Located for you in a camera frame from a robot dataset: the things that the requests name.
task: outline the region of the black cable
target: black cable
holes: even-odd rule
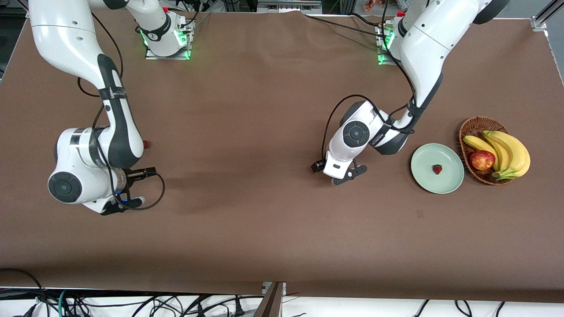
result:
[[[182,302],[178,299],[178,296],[175,296],[174,298],[176,299],[176,301],[180,305],[180,311],[184,311],[184,306],[182,306]]]
[[[381,30],[382,30],[382,35],[383,35],[382,41],[384,43],[384,47],[386,48],[386,51],[388,52],[388,54],[390,55],[390,57],[392,59],[392,61],[394,61],[394,64],[399,68],[399,70],[402,72],[403,76],[407,79],[407,83],[409,84],[409,88],[411,88],[411,98],[413,99],[413,105],[417,106],[417,99],[415,97],[415,87],[413,86],[413,82],[411,82],[411,79],[409,78],[409,75],[406,73],[406,70],[403,69],[403,67],[399,64],[399,61],[394,57],[394,55],[392,55],[391,51],[388,49],[388,46],[387,46],[386,37],[384,35],[384,22],[385,22],[385,19],[386,19],[387,6],[388,6],[388,2],[386,2],[386,5],[384,6],[384,11],[382,12],[382,25],[380,26]],[[403,107],[396,109],[395,111],[393,111],[390,114],[390,116],[393,115],[394,113],[396,113],[397,111],[400,111],[401,109],[405,108],[406,106],[407,105],[404,105]],[[415,133],[415,131],[413,131],[413,130],[411,130],[411,131],[397,130],[397,131],[400,131],[400,132],[405,133],[405,134]]]
[[[364,96],[364,95],[359,95],[359,94],[354,94],[354,95],[348,95],[347,97],[344,97],[343,99],[341,99],[340,102],[337,103],[337,105],[333,108],[333,111],[331,111],[331,114],[329,115],[329,119],[327,119],[327,124],[325,124],[325,132],[323,132],[323,142],[321,144],[321,159],[324,160],[325,159],[325,140],[327,139],[327,130],[329,129],[329,123],[331,122],[331,118],[333,117],[333,114],[335,113],[335,111],[337,110],[337,108],[347,99],[352,98],[352,97],[360,97],[363,98],[364,100],[368,101],[370,103],[370,105],[372,106],[372,108],[374,109],[374,112],[376,112],[376,115],[380,118],[380,120],[382,120],[382,123],[385,124],[386,120],[384,120],[384,117],[382,117],[382,114],[380,113],[380,110],[378,109],[378,107],[376,107],[376,105],[374,104],[374,102],[372,102],[372,100],[370,100],[370,98]],[[392,111],[389,115],[388,118],[392,117],[393,114],[395,114],[397,111],[405,108],[406,106],[402,106],[394,111]],[[405,132],[402,129],[398,129],[395,126],[391,126],[390,127],[391,130],[395,130],[398,131],[400,133],[403,134],[412,134],[413,131],[410,132]]]
[[[82,301],[82,304],[86,307],[124,307],[124,306],[131,306],[131,305],[139,305],[139,304],[143,304],[144,302],[135,302],[135,303],[126,303],[126,304],[113,304],[113,305],[93,305],[93,304],[88,304],[88,303],[84,303]]]
[[[77,315],[73,315],[72,314],[72,310],[69,307],[69,303],[67,302],[66,298],[63,298],[63,302],[62,302],[62,306],[61,306],[65,311],[67,311],[67,315],[69,317],[77,317]]]
[[[227,5],[236,5],[237,3],[241,2],[241,0],[236,0],[235,2],[229,2],[227,0],[220,0],[220,1]]]
[[[182,2],[182,4],[184,5],[184,8],[186,9],[186,12],[190,11],[190,10],[188,10],[188,6],[186,6],[186,3],[185,3],[184,1],[181,0],[180,2]]]
[[[152,302],[155,298],[160,297],[160,296],[164,296],[164,295],[166,295],[166,294],[158,294],[158,295],[152,296],[148,300],[144,301],[143,303],[141,303],[141,305],[139,307],[137,307],[137,309],[133,312],[133,315],[131,315],[131,317],[135,317],[141,311],[141,309],[143,309],[143,307],[145,307],[147,304]]]
[[[77,298],[74,299],[74,303],[73,303],[73,310],[74,310],[74,315],[76,316],[76,307],[78,306],[77,304]]]
[[[154,316],[155,313],[157,312],[157,310],[159,310],[160,308],[164,308],[164,309],[168,309],[168,310],[170,310],[170,311],[173,311],[173,312],[174,312],[174,316],[176,316],[176,313],[182,314],[182,311],[184,311],[183,309],[178,310],[178,309],[176,309],[174,306],[171,306],[171,305],[167,304],[169,301],[171,301],[171,300],[174,299],[174,298],[176,298],[177,301],[178,301],[178,296],[172,296],[172,297],[170,297],[169,299],[167,299],[166,301],[160,301],[160,300],[158,300],[158,299],[155,299],[155,300],[153,301],[153,303],[156,301],[156,302],[158,302],[160,305],[156,306],[156,305],[153,304],[154,306],[153,306],[153,309],[151,310],[150,316],[151,316],[151,317]]]
[[[88,91],[84,90],[84,88],[82,88],[82,82],[81,82],[81,80],[82,80],[82,78],[78,77],[78,78],[77,78],[77,81],[76,81],[76,83],[77,83],[77,85],[78,85],[78,88],[80,89],[81,92],[83,92],[84,94],[86,94],[86,95],[88,95],[88,96],[91,96],[91,97],[100,97],[99,95],[94,95],[94,94],[91,94],[91,93],[89,93]]]
[[[186,310],[184,310],[182,312],[182,314],[180,314],[179,317],[184,317],[188,314],[197,314],[198,313],[197,311],[196,312],[190,312],[190,309],[196,307],[199,303],[201,303],[202,301],[204,301],[204,300],[206,300],[207,298],[210,298],[210,297],[211,297],[211,295],[208,295],[208,294],[202,294],[202,295],[198,296],[197,299],[195,299],[190,305],[188,305]]]
[[[29,278],[31,278],[33,280],[33,282],[37,285],[37,288],[39,289],[39,291],[41,292],[41,296],[43,297],[43,299],[45,300],[45,302],[47,303],[47,296],[45,295],[45,292],[43,291],[43,286],[41,286],[41,284],[39,283],[39,281],[36,279],[35,276],[33,276],[31,273],[29,273],[28,271],[25,270],[20,270],[19,268],[10,268],[10,267],[3,267],[0,268],[0,272],[18,272],[24,275],[27,275]],[[51,316],[51,310],[49,309],[49,304],[47,303],[47,317]]]
[[[466,317],[472,317],[472,310],[470,309],[470,305],[468,305],[467,301],[463,301],[463,302],[466,305],[466,309],[468,309],[468,312],[465,312],[464,310],[462,310],[462,308],[460,308],[460,306],[458,305],[458,301],[455,301],[456,309],[458,309],[459,312],[461,312]]]
[[[359,18],[360,20],[362,20],[362,22],[364,22],[364,23],[366,23],[366,24],[368,24],[368,25],[371,25],[371,26],[373,26],[373,27],[377,27],[377,26],[378,26],[378,23],[372,23],[372,22],[368,21],[367,19],[365,19],[364,16],[362,16],[362,15],[360,15],[360,14],[358,14],[358,13],[351,12],[351,13],[349,13],[349,15],[354,15],[354,16],[356,16],[357,18]]]
[[[108,29],[105,27],[105,25],[102,23],[102,21],[100,21],[100,19],[98,19],[98,17],[95,14],[92,14],[92,16],[96,19],[96,21],[98,21],[98,23],[100,24],[102,29],[104,29],[106,34],[112,40],[113,45],[116,47],[117,55],[120,57],[120,78],[122,78],[123,75],[124,75],[124,58],[121,55],[120,47],[117,45],[116,40],[113,38],[113,36],[108,31]],[[83,92],[84,94],[91,96],[91,97],[100,97],[99,95],[91,94],[91,93],[88,93],[86,90],[84,90],[84,88],[82,88],[82,82],[81,81],[82,81],[82,78],[79,77],[78,80],[77,80],[77,85],[78,85],[78,88],[80,89],[81,92]]]
[[[180,27],[183,28],[183,27],[185,27],[186,25],[192,23],[194,20],[196,20],[196,17],[198,16],[198,12],[199,12],[199,11],[196,11],[196,13],[195,13],[194,16],[192,17],[192,19],[190,19],[190,21],[188,21],[188,22],[186,22],[186,23],[184,23],[184,24],[181,24]]]
[[[40,292],[38,290],[34,290],[34,289],[9,289],[9,288],[8,289],[0,289],[0,294],[9,294],[9,293],[18,293],[18,294],[31,293],[31,294],[42,295],[42,292]],[[45,291],[45,294],[46,294],[46,297],[49,300],[53,300],[55,302],[58,300],[58,298],[55,295],[53,295],[53,296],[49,295],[48,291]],[[11,300],[11,299],[12,299],[11,297],[2,297],[0,300],[4,301],[4,300]],[[57,314],[59,313],[57,306],[55,306],[53,303],[50,303],[48,300],[42,298],[42,296],[39,296],[39,301],[42,302],[42,303],[45,303],[47,307],[51,307],[52,309],[54,309],[57,312]],[[51,310],[48,309],[47,310],[47,316],[50,316],[50,314],[51,314]]]
[[[22,1],[20,1],[20,0],[16,0],[16,1],[18,1],[21,4],[21,6],[25,8],[26,11],[29,11],[27,6],[25,6],[25,4],[22,3]]]
[[[365,34],[370,34],[370,35],[376,36],[376,37],[382,37],[380,34],[368,32],[368,31],[364,31],[364,30],[360,30],[360,29],[355,29],[355,28],[349,27],[349,26],[347,26],[347,25],[343,25],[343,24],[331,22],[331,21],[328,21],[328,20],[323,20],[323,19],[320,19],[320,18],[315,17],[315,16],[311,16],[311,15],[306,15],[306,16],[309,17],[310,19],[314,19],[314,20],[317,20],[317,21],[321,21],[321,22],[333,24],[333,25],[336,25],[336,26],[341,27],[341,28],[345,28],[345,29],[349,29],[349,30],[354,30],[354,31],[357,31],[357,32],[365,33]]]
[[[100,26],[104,29],[104,31],[107,33],[109,38],[112,40],[113,45],[116,47],[117,55],[119,55],[119,57],[120,57],[120,78],[122,78],[124,76],[124,58],[123,58],[123,56],[121,56],[120,47],[117,46],[116,40],[113,39],[112,34],[108,31],[108,29],[105,27],[105,25],[102,23],[102,21],[100,21],[100,19],[98,19],[98,17],[95,14],[92,14],[92,16],[96,19],[96,21],[98,21]]]
[[[227,317],[231,317],[231,311],[229,310],[229,307],[227,307],[227,305],[221,304],[221,306],[227,308]]]
[[[92,123],[92,131],[94,131],[94,129],[96,129],[96,123],[98,122],[98,118],[100,118],[100,114],[102,113],[102,111],[104,111],[104,104],[102,104],[102,106],[100,107],[100,110],[98,110],[98,114],[96,114],[96,117],[94,118],[94,122]],[[104,151],[102,150],[102,146],[100,145],[100,142],[98,140],[98,136],[96,136],[94,138],[94,142],[96,142],[96,145],[98,147],[98,151],[100,152],[100,156],[102,157],[102,160],[104,161],[104,164],[106,165],[106,168],[108,169],[109,184],[110,184],[110,187],[111,187],[111,190],[112,190],[112,195],[113,195],[113,198],[115,199],[116,203],[119,206],[121,206],[124,209],[141,211],[141,210],[147,210],[147,209],[153,208],[154,206],[156,206],[161,201],[162,197],[165,195],[165,189],[166,189],[165,180],[164,180],[164,178],[162,178],[161,174],[159,174],[157,172],[147,172],[147,175],[149,175],[149,176],[156,175],[161,179],[161,183],[162,183],[161,196],[159,196],[158,199],[154,203],[152,203],[151,205],[149,205],[147,207],[135,208],[135,207],[129,207],[129,206],[124,205],[124,202],[116,194],[116,188],[113,185],[112,168],[110,167],[110,165],[108,163],[108,159],[106,158]]]
[[[501,302],[499,304],[499,306],[497,307],[497,310],[495,311],[495,317],[499,317],[499,312],[503,308],[503,305],[505,305],[505,302]]]
[[[84,306],[86,308],[86,311],[84,311],[84,309],[82,308],[82,306],[84,305],[84,302],[82,302],[82,300],[78,297],[76,298],[75,302],[77,302],[77,301],[78,301],[78,308],[80,308],[80,310],[82,311],[82,316],[83,317],[90,317],[90,308],[88,308],[88,306]]]
[[[417,312],[417,314],[415,314],[415,316],[413,317],[420,317],[421,313],[423,312],[423,309],[425,309],[425,306],[427,306],[427,303],[429,303],[429,300],[425,300],[423,302],[423,305],[421,305],[421,307],[419,308],[419,312]]]
[[[243,299],[245,299],[245,298],[263,298],[263,297],[264,297],[264,296],[260,296],[260,295],[249,295],[249,296],[238,296],[238,299],[243,300]],[[229,299],[229,300],[224,300],[224,301],[219,302],[219,303],[217,303],[217,304],[213,304],[213,305],[211,305],[211,306],[208,306],[208,307],[206,307],[204,310],[202,310],[202,312],[191,312],[191,313],[189,313],[189,314],[197,314],[196,317],[202,317],[202,316],[204,316],[204,314],[205,314],[207,311],[209,311],[210,309],[216,308],[217,306],[221,306],[222,304],[225,304],[225,303],[227,303],[227,302],[231,302],[231,301],[234,301],[234,300],[235,300],[235,297],[234,297],[234,298],[231,298],[231,299]]]

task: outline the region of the red object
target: red object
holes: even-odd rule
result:
[[[443,166],[441,164],[433,165],[433,172],[435,172],[435,175],[439,175],[442,170]]]
[[[470,155],[470,163],[477,170],[488,170],[495,163],[495,155],[488,151],[476,151]]]

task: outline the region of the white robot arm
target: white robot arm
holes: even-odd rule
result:
[[[130,170],[143,155],[143,140],[118,69],[96,40],[90,7],[126,7],[148,34],[149,48],[163,56],[182,47],[177,36],[181,26],[176,14],[166,14],[158,0],[29,1],[39,54],[59,70],[91,82],[109,119],[106,127],[71,128],[61,133],[55,144],[56,168],[49,177],[49,191],[61,202],[84,204],[98,213],[111,214],[141,206],[144,198],[131,199],[129,187],[136,180],[157,174],[154,168]],[[116,201],[122,192],[127,193],[127,200]]]
[[[509,0],[415,0],[405,17],[396,17],[384,28],[392,30],[389,51],[411,80],[414,96],[399,120],[389,117],[369,101],[353,104],[341,120],[324,161],[312,169],[334,178],[334,184],[354,179],[366,170],[349,169],[353,159],[370,145],[380,154],[397,153],[429,105],[442,81],[445,58],[472,22],[496,16]]]

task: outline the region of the white floor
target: white floor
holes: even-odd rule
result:
[[[89,298],[85,303],[95,305],[114,305],[120,303],[142,302],[149,297],[106,297]],[[213,296],[204,301],[203,308],[214,303],[233,298],[233,296]],[[186,308],[196,296],[183,296],[180,300]],[[258,307],[260,298],[241,300],[243,310],[252,316]],[[295,317],[306,313],[304,317],[413,317],[419,310],[423,300],[382,300],[361,298],[326,298],[326,297],[284,297],[282,317]],[[9,300],[0,301],[0,317],[22,316],[35,303],[34,300]],[[169,304],[180,309],[178,302],[170,301]],[[459,302],[465,310],[464,303]],[[469,305],[473,317],[495,317],[495,312],[500,302],[470,301]],[[235,311],[234,302],[226,304],[231,313]],[[139,305],[124,307],[91,307],[92,317],[131,317]],[[152,304],[144,307],[136,317],[148,317]],[[207,317],[226,316],[227,309],[223,306],[212,309],[206,313]],[[33,317],[46,317],[47,312],[44,304],[39,304]],[[57,317],[55,310],[51,310],[51,316]],[[431,300],[421,317],[464,317],[455,307],[454,301]],[[499,317],[562,317],[564,316],[564,304],[555,303],[516,303],[508,302],[501,309]],[[174,317],[168,310],[158,310],[155,317]]]

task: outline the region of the strawberry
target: strawberry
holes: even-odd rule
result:
[[[439,175],[442,170],[443,170],[442,165],[439,164],[433,165],[433,172],[435,172],[435,175]]]

